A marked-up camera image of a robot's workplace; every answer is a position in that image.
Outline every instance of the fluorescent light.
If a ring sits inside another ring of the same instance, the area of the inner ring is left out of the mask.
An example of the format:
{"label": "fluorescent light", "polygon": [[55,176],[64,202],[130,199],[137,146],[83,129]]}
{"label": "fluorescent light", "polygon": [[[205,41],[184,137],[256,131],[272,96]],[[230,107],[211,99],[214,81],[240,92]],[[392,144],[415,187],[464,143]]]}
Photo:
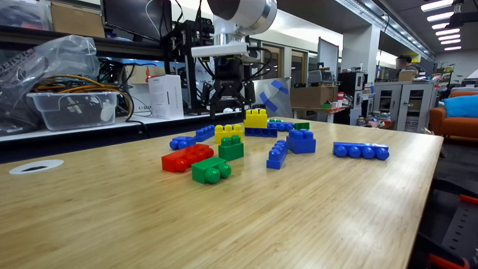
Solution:
{"label": "fluorescent light", "polygon": [[433,30],[437,30],[437,29],[443,29],[445,28],[445,26],[449,25],[450,23],[447,22],[447,23],[440,23],[440,24],[435,24],[432,26],[432,29]]}
{"label": "fluorescent light", "polygon": [[445,44],[453,44],[453,43],[460,43],[460,42],[461,42],[461,39],[452,39],[452,40],[442,41],[441,44],[445,45]]}
{"label": "fluorescent light", "polygon": [[455,38],[460,38],[460,34],[452,34],[452,35],[445,35],[445,36],[440,36],[438,40],[447,40],[447,39],[455,39]]}
{"label": "fluorescent light", "polygon": [[446,35],[446,34],[456,34],[460,31],[460,29],[450,29],[450,30],[444,30],[444,31],[438,31],[435,34],[436,35]]}
{"label": "fluorescent light", "polygon": [[426,20],[429,21],[429,22],[441,21],[441,20],[450,18],[451,15],[453,15],[453,13],[454,12],[452,11],[452,12],[442,13],[442,14],[438,14],[438,15],[433,15],[433,16],[430,16],[430,17],[426,18]]}
{"label": "fluorescent light", "polygon": [[445,50],[456,50],[456,49],[461,49],[461,46],[445,48]]}
{"label": "fluorescent light", "polygon": [[423,12],[437,10],[445,7],[449,7],[453,4],[453,0],[441,0],[438,2],[429,3],[426,5],[422,5],[420,8]]}

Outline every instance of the cushion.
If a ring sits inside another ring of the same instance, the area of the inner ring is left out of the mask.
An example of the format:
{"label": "cushion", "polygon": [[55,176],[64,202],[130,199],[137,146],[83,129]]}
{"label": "cushion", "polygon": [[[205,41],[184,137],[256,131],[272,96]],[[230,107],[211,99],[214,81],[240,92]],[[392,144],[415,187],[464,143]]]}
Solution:
{"label": "cushion", "polygon": [[478,95],[445,99],[446,117],[478,118]]}

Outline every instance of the toy building block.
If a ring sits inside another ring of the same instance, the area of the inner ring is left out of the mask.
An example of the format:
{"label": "toy building block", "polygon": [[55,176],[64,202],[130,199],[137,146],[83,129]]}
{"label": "toy building block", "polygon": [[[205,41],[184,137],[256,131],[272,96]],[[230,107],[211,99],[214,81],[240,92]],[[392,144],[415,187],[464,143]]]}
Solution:
{"label": "toy building block", "polygon": [[265,109],[249,109],[246,111],[244,127],[267,128],[267,114]]}
{"label": "toy building block", "polygon": [[192,145],[196,145],[196,138],[190,136],[178,136],[169,142],[169,147],[172,150],[183,149]]}
{"label": "toy building block", "polygon": [[277,137],[277,129],[273,128],[244,128],[245,136]]}
{"label": "toy building block", "polygon": [[294,123],[294,129],[297,131],[302,129],[309,130],[310,124],[309,123]]}
{"label": "toy building block", "polygon": [[277,140],[277,143],[275,143],[275,145],[269,151],[269,158],[266,161],[266,167],[272,169],[281,169],[286,155],[286,142],[284,140]]}
{"label": "toy building block", "polygon": [[315,152],[314,133],[302,129],[290,130],[286,137],[287,149],[295,154]]}
{"label": "toy building block", "polygon": [[235,124],[234,127],[232,125],[216,125],[215,133],[214,133],[214,142],[216,144],[221,143],[221,139],[224,137],[231,137],[233,135],[237,135],[240,137],[240,141],[242,142],[242,126],[239,124]]}
{"label": "toy building block", "polygon": [[193,179],[197,182],[206,184],[216,184],[220,178],[227,178],[231,175],[231,166],[226,163],[226,160],[212,157],[191,166],[193,172]]}
{"label": "toy building block", "polygon": [[334,150],[332,153],[337,157],[349,156],[352,158],[358,158],[362,156],[365,159],[372,159],[375,157],[379,160],[386,160],[390,156],[387,145],[368,143],[334,142]]}
{"label": "toy building block", "polygon": [[238,135],[224,137],[221,144],[217,146],[219,158],[227,162],[244,157],[244,143],[241,143]]}
{"label": "toy building block", "polygon": [[273,128],[273,129],[277,129],[278,131],[280,132],[288,132],[292,129],[294,129],[294,123],[286,123],[286,122],[271,122],[269,121],[267,123],[267,128]]}
{"label": "toy building block", "polygon": [[214,150],[208,145],[196,144],[180,149],[161,157],[163,170],[168,172],[184,172],[192,164],[211,158]]}
{"label": "toy building block", "polygon": [[214,125],[209,125],[196,131],[196,141],[203,142],[214,136]]}

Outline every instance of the computer monitor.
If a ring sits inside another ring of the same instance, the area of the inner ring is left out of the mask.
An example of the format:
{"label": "computer monitor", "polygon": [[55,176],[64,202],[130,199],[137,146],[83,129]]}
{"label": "computer monitor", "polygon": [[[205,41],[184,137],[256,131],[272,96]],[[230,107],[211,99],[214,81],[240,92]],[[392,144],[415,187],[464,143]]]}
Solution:
{"label": "computer monitor", "polygon": [[102,0],[103,23],[159,41],[172,27],[170,0]]}

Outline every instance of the whiteboard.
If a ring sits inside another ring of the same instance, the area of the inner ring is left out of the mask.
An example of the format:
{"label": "whiteboard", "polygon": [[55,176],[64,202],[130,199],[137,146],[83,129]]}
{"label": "whiteboard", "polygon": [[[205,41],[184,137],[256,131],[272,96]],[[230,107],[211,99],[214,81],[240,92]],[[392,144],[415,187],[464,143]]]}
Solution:
{"label": "whiteboard", "polygon": [[324,67],[330,67],[335,78],[337,77],[338,46],[319,37],[317,44],[317,63],[323,62]]}

